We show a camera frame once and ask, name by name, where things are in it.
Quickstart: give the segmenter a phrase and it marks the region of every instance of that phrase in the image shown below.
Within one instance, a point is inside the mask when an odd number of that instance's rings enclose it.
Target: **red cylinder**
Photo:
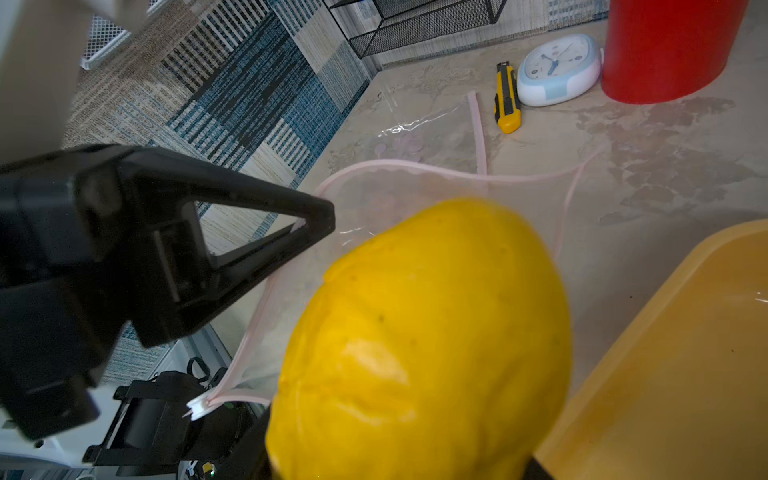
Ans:
[[[749,0],[611,0],[603,91],[628,104],[674,100],[717,78]]]

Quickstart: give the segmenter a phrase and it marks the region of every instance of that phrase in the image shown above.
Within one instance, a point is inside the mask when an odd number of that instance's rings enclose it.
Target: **yellow box cutter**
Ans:
[[[518,80],[515,77],[515,70],[509,66],[508,61],[496,65],[496,98],[493,113],[498,127],[504,133],[510,134],[520,128]]]

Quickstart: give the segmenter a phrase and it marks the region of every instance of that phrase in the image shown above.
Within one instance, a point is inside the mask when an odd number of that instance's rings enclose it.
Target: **ziplock bag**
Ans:
[[[401,121],[361,142],[363,160],[399,158],[466,172],[487,174],[485,142],[475,91],[449,108],[413,121]]]
[[[523,215],[557,257],[564,216],[589,160],[531,176],[468,174],[403,160],[362,162],[332,175],[315,195],[335,205],[336,231],[267,279],[227,374],[216,388],[188,403],[192,418],[225,402],[270,403],[291,332],[325,271],[362,242],[427,207],[454,197],[491,198]]]

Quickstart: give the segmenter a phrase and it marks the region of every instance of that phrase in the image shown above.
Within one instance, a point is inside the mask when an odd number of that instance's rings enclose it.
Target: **yellow bin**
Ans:
[[[688,255],[536,456],[557,480],[768,478],[768,220]]]

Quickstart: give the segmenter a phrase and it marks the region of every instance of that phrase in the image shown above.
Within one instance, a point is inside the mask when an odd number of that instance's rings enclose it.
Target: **alarm clock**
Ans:
[[[581,33],[549,41],[525,57],[518,71],[520,101],[544,107],[583,94],[600,77],[603,62],[594,38]]]

